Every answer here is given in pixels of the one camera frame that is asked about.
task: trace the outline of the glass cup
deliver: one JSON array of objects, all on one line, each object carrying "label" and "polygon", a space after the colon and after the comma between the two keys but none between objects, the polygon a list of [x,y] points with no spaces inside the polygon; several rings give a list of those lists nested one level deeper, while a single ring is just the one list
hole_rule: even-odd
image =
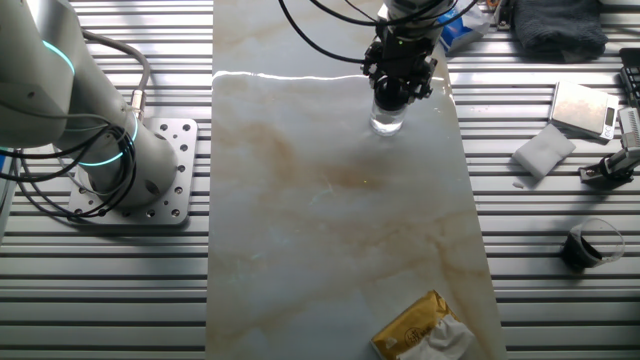
[{"label": "glass cup", "polygon": [[593,268],[620,259],[624,247],[624,238],[613,225],[590,218],[571,229],[561,256],[573,268]]}]

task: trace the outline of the white tissue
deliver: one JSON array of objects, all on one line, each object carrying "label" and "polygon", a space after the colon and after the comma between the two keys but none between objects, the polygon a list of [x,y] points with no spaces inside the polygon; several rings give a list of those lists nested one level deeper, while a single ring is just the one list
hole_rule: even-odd
[{"label": "white tissue", "polygon": [[397,360],[458,360],[475,339],[473,333],[451,315],[440,319],[429,336]]},{"label": "white tissue", "polygon": [[575,149],[576,146],[564,137],[560,130],[548,125],[536,137],[516,150],[513,158],[540,180]]}]

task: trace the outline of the cable connector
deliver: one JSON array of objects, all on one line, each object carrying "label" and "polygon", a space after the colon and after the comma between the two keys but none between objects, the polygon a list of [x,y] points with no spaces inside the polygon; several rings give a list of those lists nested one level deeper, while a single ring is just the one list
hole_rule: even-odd
[{"label": "cable connector", "polygon": [[147,102],[147,94],[142,90],[134,90],[131,95],[131,107],[138,120],[144,122],[144,105]]}]

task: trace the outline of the bolt hole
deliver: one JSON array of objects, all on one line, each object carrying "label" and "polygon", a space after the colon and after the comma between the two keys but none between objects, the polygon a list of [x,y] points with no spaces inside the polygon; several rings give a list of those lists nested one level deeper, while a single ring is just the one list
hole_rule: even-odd
[{"label": "bolt hole", "polygon": [[147,191],[153,195],[160,195],[160,189],[158,185],[154,184],[153,181],[145,180],[144,187],[147,188]]}]

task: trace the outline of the white sponge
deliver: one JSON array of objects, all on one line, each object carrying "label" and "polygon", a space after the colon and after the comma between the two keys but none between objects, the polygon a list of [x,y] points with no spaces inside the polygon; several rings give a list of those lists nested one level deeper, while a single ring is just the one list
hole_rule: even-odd
[{"label": "white sponge", "polygon": [[513,158],[540,180],[575,149],[576,146],[560,130],[549,125],[516,150]]}]

